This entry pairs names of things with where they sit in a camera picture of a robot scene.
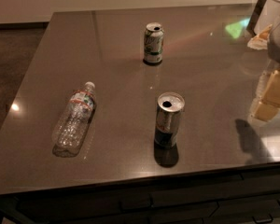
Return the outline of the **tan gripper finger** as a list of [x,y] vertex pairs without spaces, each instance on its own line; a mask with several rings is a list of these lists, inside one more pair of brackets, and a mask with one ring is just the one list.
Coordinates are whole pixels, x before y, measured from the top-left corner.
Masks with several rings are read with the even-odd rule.
[[280,112],[280,68],[261,77],[256,99],[252,104],[252,117],[264,122]]
[[266,26],[263,30],[261,30],[257,35],[255,35],[248,41],[247,46],[255,50],[268,48],[268,37],[270,31],[272,30],[272,27],[273,26],[271,24]]

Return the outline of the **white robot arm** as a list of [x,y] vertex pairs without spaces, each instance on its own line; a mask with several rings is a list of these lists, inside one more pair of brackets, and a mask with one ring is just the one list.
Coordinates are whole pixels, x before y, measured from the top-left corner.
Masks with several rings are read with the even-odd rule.
[[247,30],[247,46],[268,51],[268,64],[259,77],[248,120],[264,125],[280,112],[280,0],[258,0]]

